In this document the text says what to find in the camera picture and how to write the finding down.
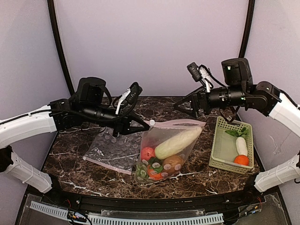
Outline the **small red tomato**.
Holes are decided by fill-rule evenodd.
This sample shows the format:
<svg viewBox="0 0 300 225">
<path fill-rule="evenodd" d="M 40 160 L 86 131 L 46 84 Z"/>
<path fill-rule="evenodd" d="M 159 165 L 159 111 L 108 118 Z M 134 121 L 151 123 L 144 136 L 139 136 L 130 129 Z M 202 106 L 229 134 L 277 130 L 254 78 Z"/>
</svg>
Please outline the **small red tomato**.
<svg viewBox="0 0 300 225">
<path fill-rule="evenodd" d="M 155 157 L 155 150 L 151 147 L 145 147 L 141 150 L 140 158 L 141 160 L 149 161 L 151 158 Z"/>
</svg>

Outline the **dotted zip bag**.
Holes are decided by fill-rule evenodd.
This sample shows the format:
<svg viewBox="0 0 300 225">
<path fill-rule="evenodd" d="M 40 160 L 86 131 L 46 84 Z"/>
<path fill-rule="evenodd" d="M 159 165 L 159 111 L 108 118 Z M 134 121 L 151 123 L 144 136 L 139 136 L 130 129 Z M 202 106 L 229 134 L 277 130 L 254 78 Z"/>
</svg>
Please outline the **dotted zip bag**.
<svg viewBox="0 0 300 225">
<path fill-rule="evenodd" d="M 141 139 L 135 181 L 142 184 L 165 180 L 180 173 L 206 123 L 192 119 L 146 122 Z"/>
</svg>

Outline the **white radish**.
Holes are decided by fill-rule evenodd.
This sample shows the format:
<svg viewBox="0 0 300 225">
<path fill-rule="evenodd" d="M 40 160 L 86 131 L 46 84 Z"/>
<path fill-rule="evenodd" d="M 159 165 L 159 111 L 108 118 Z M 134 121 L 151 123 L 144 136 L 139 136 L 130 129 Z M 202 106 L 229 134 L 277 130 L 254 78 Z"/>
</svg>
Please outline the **white radish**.
<svg viewBox="0 0 300 225">
<path fill-rule="evenodd" d="M 190 144 L 192 144 L 198 139 L 202 130 L 203 129 L 201 127 L 187 129 L 160 143 L 155 148 L 156 158 L 166 159 L 183 151 L 185 148 L 187 148 Z"/>
<path fill-rule="evenodd" d="M 244 155 L 246 157 L 248 156 L 246 140 L 241 136 L 236 139 L 236 149 L 238 155 Z"/>
</svg>

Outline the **green grape bunch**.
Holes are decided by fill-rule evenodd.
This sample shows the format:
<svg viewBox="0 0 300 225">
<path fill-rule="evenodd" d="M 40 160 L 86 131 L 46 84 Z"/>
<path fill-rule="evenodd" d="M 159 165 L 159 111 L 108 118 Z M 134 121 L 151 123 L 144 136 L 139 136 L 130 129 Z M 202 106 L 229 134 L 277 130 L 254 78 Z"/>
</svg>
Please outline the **green grape bunch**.
<svg viewBox="0 0 300 225">
<path fill-rule="evenodd" d="M 151 179 L 148 175 L 148 168 L 144 164 L 138 164 L 135 171 L 135 180 L 141 183 L 150 183 Z"/>
</svg>

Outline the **brown potato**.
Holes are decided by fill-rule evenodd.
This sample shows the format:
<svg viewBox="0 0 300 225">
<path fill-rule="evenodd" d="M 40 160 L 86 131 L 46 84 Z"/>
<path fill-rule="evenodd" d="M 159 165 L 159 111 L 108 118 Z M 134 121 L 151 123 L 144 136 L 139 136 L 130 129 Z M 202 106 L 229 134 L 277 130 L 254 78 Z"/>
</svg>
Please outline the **brown potato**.
<svg viewBox="0 0 300 225">
<path fill-rule="evenodd" d="M 184 164 L 184 159 L 181 158 L 180 156 L 178 155 L 170 156 L 163 161 L 162 164 L 163 172 L 172 175 L 178 172 L 181 169 L 183 164 Z"/>
</svg>

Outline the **orange persimmon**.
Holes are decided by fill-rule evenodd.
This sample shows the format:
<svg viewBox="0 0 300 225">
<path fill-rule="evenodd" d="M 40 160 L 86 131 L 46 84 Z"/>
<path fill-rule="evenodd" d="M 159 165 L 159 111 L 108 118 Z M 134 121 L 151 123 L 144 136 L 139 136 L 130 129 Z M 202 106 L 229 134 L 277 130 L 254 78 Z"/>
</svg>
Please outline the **orange persimmon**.
<svg viewBox="0 0 300 225">
<path fill-rule="evenodd" d="M 152 166 L 147 166 L 148 176 L 151 180 L 161 180 L 163 178 L 162 171 L 163 166 L 160 166 L 158 168 L 153 168 Z"/>
</svg>

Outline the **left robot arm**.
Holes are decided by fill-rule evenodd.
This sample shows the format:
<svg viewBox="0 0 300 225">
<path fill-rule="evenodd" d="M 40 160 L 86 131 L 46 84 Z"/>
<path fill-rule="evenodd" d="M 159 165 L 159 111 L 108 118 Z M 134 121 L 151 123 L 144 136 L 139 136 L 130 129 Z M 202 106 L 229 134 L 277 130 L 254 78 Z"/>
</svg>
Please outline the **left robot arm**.
<svg viewBox="0 0 300 225">
<path fill-rule="evenodd" d="M 114 137 L 147 131 L 149 125 L 133 112 L 141 92 L 139 84 L 132 83 L 114 107 L 105 80 L 86 77 L 80 79 L 77 91 L 69 99 L 52 101 L 37 110 L 1 120 L 0 171 L 43 194 L 59 189 L 56 178 L 22 160 L 11 145 L 40 134 L 77 127 L 85 122 L 111 128 Z"/>
</svg>

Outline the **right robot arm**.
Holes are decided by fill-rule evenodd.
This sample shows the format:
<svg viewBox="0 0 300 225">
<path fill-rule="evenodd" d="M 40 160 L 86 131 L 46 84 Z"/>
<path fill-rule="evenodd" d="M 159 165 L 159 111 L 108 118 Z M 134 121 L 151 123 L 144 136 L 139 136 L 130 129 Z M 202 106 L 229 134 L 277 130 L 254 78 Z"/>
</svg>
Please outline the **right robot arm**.
<svg viewBox="0 0 300 225">
<path fill-rule="evenodd" d="M 267 81 L 254 84 L 246 58 L 224 60 L 221 65 L 226 85 L 214 88 L 204 77 L 205 74 L 211 76 L 204 65 L 189 64 L 189 73 L 202 86 L 175 103 L 174 109 L 194 118 L 198 118 L 199 110 L 208 115 L 214 108 L 229 106 L 255 109 L 277 120 L 296 135 L 300 134 L 300 106 L 288 94 Z"/>
</svg>

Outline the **lower clear zip bag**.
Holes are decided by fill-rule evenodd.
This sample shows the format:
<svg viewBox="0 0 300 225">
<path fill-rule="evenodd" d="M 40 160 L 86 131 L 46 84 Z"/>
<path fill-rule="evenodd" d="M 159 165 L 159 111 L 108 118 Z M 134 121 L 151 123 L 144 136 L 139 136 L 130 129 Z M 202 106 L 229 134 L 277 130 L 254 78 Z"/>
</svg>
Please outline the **lower clear zip bag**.
<svg viewBox="0 0 300 225">
<path fill-rule="evenodd" d="M 113 136 L 107 128 L 93 140 L 83 160 L 130 175 L 140 154 L 142 132 Z"/>
</svg>

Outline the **pale green perforated basket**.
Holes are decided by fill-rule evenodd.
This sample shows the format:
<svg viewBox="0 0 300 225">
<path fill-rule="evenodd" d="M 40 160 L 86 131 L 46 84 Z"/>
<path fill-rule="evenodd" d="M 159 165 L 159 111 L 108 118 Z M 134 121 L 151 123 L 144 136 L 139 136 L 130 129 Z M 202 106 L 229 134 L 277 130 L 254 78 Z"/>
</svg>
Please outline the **pale green perforated basket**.
<svg viewBox="0 0 300 225">
<path fill-rule="evenodd" d="M 238 156 L 236 149 L 237 137 L 225 133 L 226 130 L 241 130 L 246 128 L 249 130 L 245 138 L 247 143 L 249 165 L 239 165 L 234 163 L 234 159 Z M 209 160 L 209 166 L 219 168 L 234 173 L 245 174 L 254 168 L 254 144 L 252 126 L 248 123 L 234 120 L 229 123 L 221 116 L 217 118 L 213 145 Z"/>
</svg>

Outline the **small orange tangerine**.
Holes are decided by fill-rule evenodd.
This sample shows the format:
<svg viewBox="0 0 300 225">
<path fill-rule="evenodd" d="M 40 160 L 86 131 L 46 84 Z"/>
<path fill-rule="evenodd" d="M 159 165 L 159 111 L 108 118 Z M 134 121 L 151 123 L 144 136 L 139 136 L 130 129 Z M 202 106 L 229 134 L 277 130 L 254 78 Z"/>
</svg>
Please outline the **small orange tangerine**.
<svg viewBox="0 0 300 225">
<path fill-rule="evenodd" d="M 248 166 L 249 165 L 249 158 L 245 155 L 238 155 L 234 159 L 234 163 L 239 164 L 239 165 Z"/>
</svg>

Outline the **small electronics board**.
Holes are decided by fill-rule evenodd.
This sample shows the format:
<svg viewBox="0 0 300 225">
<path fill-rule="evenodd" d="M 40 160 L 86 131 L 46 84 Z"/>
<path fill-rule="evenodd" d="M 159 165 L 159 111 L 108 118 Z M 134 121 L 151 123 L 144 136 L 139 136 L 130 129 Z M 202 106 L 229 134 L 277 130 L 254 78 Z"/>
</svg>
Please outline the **small electronics board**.
<svg viewBox="0 0 300 225">
<path fill-rule="evenodd" d="M 85 216 L 78 212 L 74 211 L 68 211 L 67 212 L 67 219 L 69 222 L 75 223 L 75 224 L 85 224 L 87 222 L 87 219 Z"/>
</svg>

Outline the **right black frame post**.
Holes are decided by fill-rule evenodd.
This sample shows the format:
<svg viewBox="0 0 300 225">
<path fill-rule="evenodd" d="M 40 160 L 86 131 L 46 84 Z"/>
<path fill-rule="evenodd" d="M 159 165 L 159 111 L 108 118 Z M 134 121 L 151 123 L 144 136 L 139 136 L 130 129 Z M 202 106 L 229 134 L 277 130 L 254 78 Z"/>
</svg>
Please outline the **right black frame post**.
<svg viewBox="0 0 300 225">
<path fill-rule="evenodd" d="M 246 15 L 246 20 L 245 20 L 243 37 L 241 40 L 240 51 L 239 51 L 239 55 L 238 55 L 239 58 L 244 58 L 245 54 L 246 54 L 250 31 L 251 31 L 251 26 L 252 26 L 252 21 L 253 21 L 253 17 L 254 17 L 254 10 L 255 10 L 255 0 L 249 0 L 248 6 L 247 6 L 247 15 Z"/>
</svg>

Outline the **black frame post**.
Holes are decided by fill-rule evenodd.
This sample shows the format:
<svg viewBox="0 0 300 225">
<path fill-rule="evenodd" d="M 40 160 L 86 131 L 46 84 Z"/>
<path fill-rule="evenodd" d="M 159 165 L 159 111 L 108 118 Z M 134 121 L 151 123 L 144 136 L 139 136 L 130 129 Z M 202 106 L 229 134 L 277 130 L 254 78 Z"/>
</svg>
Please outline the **black frame post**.
<svg viewBox="0 0 300 225">
<path fill-rule="evenodd" d="M 249 0 L 248 6 L 247 6 L 247 15 L 246 15 L 246 20 L 245 20 L 243 37 L 241 40 L 240 51 L 239 51 L 239 55 L 238 55 L 239 58 L 244 58 L 245 54 L 246 54 L 250 31 L 251 31 L 251 26 L 252 26 L 252 21 L 253 21 L 253 17 L 254 17 L 254 10 L 255 10 L 255 0 Z"/>
<path fill-rule="evenodd" d="M 74 89 L 74 86 L 73 86 L 73 83 L 71 80 L 71 76 L 70 76 L 69 69 L 67 66 L 66 57 L 64 54 L 63 46 L 62 46 L 54 0 L 47 0 L 47 6 L 48 6 L 48 13 L 49 13 L 49 18 L 50 18 L 50 23 L 51 23 L 51 28 L 52 28 L 52 34 L 53 34 L 53 38 L 54 38 L 54 42 L 55 42 L 55 46 L 56 46 L 56 51 L 57 51 L 57 54 L 59 57 L 61 70 L 63 72 L 63 77 L 64 77 L 65 83 L 67 85 L 69 94 L 73 95 L 75 93 L 75 89 Z"/>
</svg>

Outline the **left black frame post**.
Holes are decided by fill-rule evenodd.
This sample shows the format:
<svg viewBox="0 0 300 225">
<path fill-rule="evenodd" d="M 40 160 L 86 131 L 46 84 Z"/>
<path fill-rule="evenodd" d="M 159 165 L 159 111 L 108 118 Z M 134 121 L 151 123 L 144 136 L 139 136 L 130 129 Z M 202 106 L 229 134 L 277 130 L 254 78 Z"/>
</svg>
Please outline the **left black frame post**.
<svg viewBox="0 0 300 225">
<path fill-rule="evenodd" d="M 70 76 L 69 69 L 67 66 L 66 57 L 64 54 L 63 46 L 62 46 L 54 0 L 47 0 L 47 6 L 48 6 L 48 13 L 49 13 L 49 18 L 50 18 L 50 23 L 51 23 L 51 28 L 52 28 L 52 34 L 53 34 L 53 38 L 54 38 L 54 42 L 55 42 L 55 46 L 56 46 L 56 51 L 57 51 L 57 54 L 59 57 L 61 70 L 63 72 L 63 77 L 64 77 L 65 83 L 67 85 L 69 94 L 73 95 L 75 93 L 75 89 L 74 89 L 74 86 L 73 86 L 73 83 L 71 80 L 71 76 Z"/>
</svg>

